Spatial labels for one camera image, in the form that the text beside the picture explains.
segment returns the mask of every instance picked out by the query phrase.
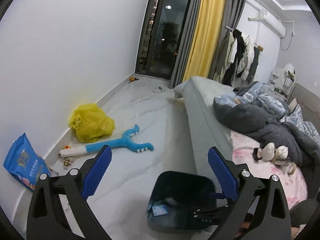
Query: white tile floor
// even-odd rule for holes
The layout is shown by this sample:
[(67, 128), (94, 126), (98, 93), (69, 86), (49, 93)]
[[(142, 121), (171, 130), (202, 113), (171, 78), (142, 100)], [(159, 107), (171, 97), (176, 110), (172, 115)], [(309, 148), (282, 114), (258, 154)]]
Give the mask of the white tile floor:
[[(146, 207), (159, 174), (167, 170), (196, 174), (196, 168), (182, 99), (174, 99), (173, 90), (168, 89), (165, 81), (139, 78), (125, 85), (103, 106), (103, 110), (116, 123), (111, 139), (119, 138), (125, 130), (138, 124), (140, 132), (133, 140), (150, 142), (155, 150), (133, 153), (125, 148), (113, 149), (111, 164), (88, 203), (113, 240), (190, 239), (190, 234), (160, 233), (147, 225)], [(166, 91), (153, 93), (158, 86)], [(78, 158), (71, 168), (81, 167), (87, 158), (92, 157)], [(63, 169), (61, 161), (54, 169), (60, 174), (68, 172)], [(73, 232), (82, 236), (66, 199), (63, 205)]]

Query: metal screw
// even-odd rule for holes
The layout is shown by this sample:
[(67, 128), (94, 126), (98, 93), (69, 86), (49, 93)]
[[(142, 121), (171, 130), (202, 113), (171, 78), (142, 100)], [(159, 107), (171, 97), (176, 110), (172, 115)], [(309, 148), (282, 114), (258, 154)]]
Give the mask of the metal screw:
[(242, 171), (241, 174), (242, 174), (242, 176), (244, 176), (246, 178), (250, 176), (250, 172), (249, 171)]
[(273, 181), (278, 181), (279, 180), (279, 177), (277, 175), (272, 175), (272, 180)]
[(78, 174), (78, 169), (72, 169), (71, 171), (69, 171), (70, 175), (75, 176)]
[(40, 175), (40, 179), (41, 179), (41, 180), (44, 180), (44, 179), (46, 179), (46, 178), (47, 178), (47, 174), (42, 173), (42, 174)]

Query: blue snack bag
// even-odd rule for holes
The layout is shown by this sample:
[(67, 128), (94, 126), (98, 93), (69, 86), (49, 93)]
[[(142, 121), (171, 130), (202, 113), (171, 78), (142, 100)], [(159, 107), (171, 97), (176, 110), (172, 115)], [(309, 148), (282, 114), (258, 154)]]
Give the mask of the blue snack bag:
[(3, 166), (22, 185), (32, 191), (42, 173), (50, 176), (50, 169), (45, 161), (34, 152), (25, 133), (14, 141)]

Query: sliding glass door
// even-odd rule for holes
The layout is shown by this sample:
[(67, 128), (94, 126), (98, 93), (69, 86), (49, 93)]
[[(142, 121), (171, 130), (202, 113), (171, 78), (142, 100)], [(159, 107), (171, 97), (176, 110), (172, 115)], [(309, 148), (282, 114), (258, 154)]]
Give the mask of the sliding glass door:
[(136, 73), (171, 78), (189, 2), (190, 0), (149, 0)]

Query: mattress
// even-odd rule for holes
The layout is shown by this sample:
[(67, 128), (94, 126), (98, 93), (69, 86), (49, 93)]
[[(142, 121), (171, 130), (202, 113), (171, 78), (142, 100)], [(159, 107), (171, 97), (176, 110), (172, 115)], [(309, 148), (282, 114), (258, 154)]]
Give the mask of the mattress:
[(197, 174), (211, 179), (216, 192), (222, 192), (207, 155), (215, 146), (226, 160), (232, 160), (231, 130), (215, 118), (212, 108), (214, 97), (233, 93), (232, 87), (195, 76), (175, 87), (174, 93), (176, 98), (184, 98)]

